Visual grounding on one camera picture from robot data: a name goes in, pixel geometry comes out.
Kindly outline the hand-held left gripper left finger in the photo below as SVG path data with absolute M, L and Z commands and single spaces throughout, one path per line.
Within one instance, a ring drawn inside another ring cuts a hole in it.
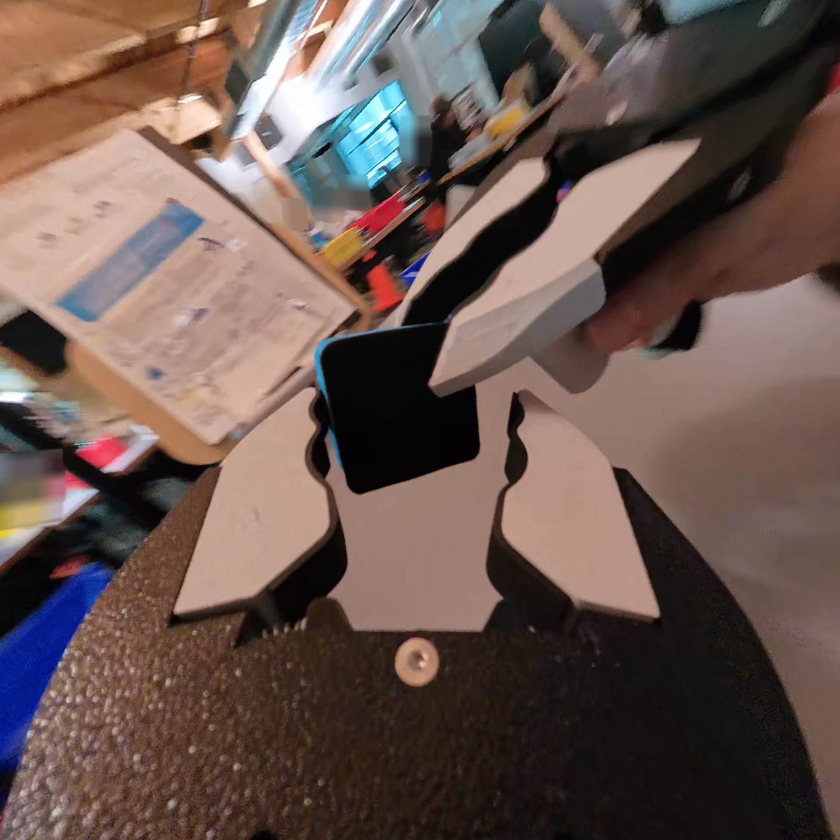
M 173 617 L 245 611 L 294 624 L 347 571 L 320 393 L 303 389 L 220 466 Z

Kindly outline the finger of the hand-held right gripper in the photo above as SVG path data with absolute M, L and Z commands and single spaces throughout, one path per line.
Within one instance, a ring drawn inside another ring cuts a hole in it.
M 543 159 L 516 163 L 445 230 L 387 326 L 444 322 L 546 231 L 560 189 L 558 167 Z
M 547 350 L 606 300 L 596 255 L 697 152 L 699 139 L 650 145 L 566 193 L 546 230 L 449 321 L 428 385 L 446 396 Z

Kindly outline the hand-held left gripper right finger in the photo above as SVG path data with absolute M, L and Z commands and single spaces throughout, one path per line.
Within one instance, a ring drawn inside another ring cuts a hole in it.
M 583 613 L 657 621 L 654 587 L 602 451 L 530 392 L 513 397 L 508 438 L 487 556 L 502 598 L 530 622 Z

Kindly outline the blue and black block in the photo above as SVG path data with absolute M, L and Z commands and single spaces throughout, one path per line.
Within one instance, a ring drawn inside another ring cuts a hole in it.
M 314 357 L 318 388 L 348 488 L 357 495 L 475 459 L 476 388 L 438 396 L 428 385 L 444 322 L 345 334 Z

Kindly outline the grey desk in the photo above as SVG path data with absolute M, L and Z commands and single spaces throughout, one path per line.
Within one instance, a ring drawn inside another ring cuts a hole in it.
M 478 387 L 501 452 L 515 387 L 630 468 L 661 616 L 479 642 L 483 703 L 525 720 L 528 768 L 490 761 L 523 796 L 511 835 L 838 838 L 838 293 L 724 298 L 698 349 L 627 353 L 580 406 L 522 363 Z

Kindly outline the person's right hand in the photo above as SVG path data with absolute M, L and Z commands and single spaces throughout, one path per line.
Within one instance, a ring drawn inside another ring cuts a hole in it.
M 606 354 L 649 343 L 691 301 L 764 291 L 837 266 L 839 92 L 802 122 L 779 177 L 680 240 L 589 318 Z

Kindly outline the red storage bin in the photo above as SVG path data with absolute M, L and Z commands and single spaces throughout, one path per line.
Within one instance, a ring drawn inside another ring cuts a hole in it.
M 352 227 L 364 235 L 373 237 L 395 221 L 407 207 L 406 200 L 399 194 L 394 194 L 361 215 Z

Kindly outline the yellow storage bin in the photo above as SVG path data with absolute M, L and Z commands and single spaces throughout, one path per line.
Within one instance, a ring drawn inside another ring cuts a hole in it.
M 490 115 L 486 121 L 484 134 L 491 140 L 506 137 L 514 133 L 529 114 L 529 105 L 524 100 L 517 99 Z
M 362 231 L 357 227 L 350 227 L 323 246 L 319 254 L 332 267 L 341 269 L 354 261 L 364 246 L 365 236 Z

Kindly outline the blue plastic bin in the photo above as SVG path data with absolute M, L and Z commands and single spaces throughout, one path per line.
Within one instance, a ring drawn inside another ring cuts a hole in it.
M 92 563 L 65 579 L 1 643 L 2 790 L 10 784 L 40 700 L 70 640 L 114 572 Z

